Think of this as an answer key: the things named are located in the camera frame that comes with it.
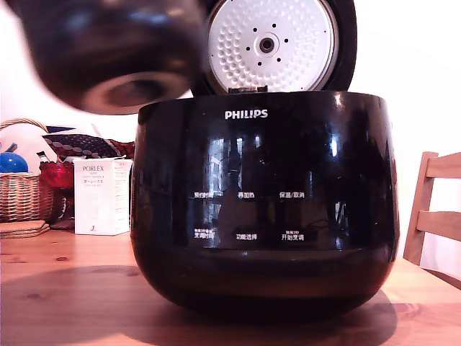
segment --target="fabric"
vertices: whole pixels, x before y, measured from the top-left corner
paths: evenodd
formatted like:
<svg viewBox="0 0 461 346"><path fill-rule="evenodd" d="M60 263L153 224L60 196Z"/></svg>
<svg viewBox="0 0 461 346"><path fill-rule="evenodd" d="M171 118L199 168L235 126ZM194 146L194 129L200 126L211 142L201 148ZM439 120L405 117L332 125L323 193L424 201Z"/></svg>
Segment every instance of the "fabric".
<svg viewBox="0 0 461 346"><path fill-rule="evenodd" d="M104 159L107 157L134 158L135 143L122 143L112 139L83 134L47 134L46 143L64 161L68 156L86 156L89 159Z"/></svg>

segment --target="glossy black surface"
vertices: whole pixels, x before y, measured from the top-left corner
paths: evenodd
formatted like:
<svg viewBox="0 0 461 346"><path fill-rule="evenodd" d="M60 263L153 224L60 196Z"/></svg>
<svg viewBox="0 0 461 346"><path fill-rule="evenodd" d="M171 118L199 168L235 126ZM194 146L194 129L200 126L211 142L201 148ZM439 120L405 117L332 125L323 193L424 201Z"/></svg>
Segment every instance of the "glossy black surface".
<svg viewBox="0 0 461 346"><path fill-rule="evenodd" d="M238 110L253 112L225 119ZM322 319L364 303L388 276L398 213L379 97L161 102L141 109L136 141L133 249L174 303L233 319Z"/></svg>
<svg viewBox="0 0 461 346"><path fill-rule="evenodd" d="M205 18L196 0L8 0L35 70L66 104L135 114L199 77Z"/></svg>

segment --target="wicker basket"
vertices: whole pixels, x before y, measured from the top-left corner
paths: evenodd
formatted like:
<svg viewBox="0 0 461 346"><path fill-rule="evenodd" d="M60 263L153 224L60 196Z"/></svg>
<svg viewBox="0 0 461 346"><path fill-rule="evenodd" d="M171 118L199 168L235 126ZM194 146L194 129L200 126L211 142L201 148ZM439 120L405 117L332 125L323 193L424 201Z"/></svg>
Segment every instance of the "wicker basket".
<svg viewBox="0 0 461 346"><path fill-rule="evenodd" d="M48 132L44 125L29 119L8 120L0 125L0 130L20 123L36 125ZM63 209L63 196L41 182L40 174L0 174L0 223L38 220L50 223L61 216Z"/></svg>

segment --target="philips logo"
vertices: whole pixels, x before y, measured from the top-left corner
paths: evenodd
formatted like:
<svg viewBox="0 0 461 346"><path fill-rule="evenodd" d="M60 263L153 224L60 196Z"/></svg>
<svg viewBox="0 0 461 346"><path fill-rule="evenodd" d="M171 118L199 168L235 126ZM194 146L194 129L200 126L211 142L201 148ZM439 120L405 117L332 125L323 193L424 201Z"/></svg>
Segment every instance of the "philips logo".
<svg viewBox="0 0 461 346"><path fill-rule="evenodd" d="M267 117L267 110L227 110L225 119L256 119L257 117Z"/></svg>

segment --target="wooden table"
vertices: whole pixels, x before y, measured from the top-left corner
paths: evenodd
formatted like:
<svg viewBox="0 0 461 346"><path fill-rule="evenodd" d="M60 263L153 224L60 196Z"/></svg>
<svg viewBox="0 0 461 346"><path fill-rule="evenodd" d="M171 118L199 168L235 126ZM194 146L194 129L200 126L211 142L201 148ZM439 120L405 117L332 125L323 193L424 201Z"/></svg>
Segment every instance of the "wooden table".
<svg viewBox="0 0 461 346"><path fill-rule="evenodd" d="M321 324L195 315L140 274L129 234L49 231L1 242L2 345L461 345L461 291L399 259L362 307Z"/></svg>

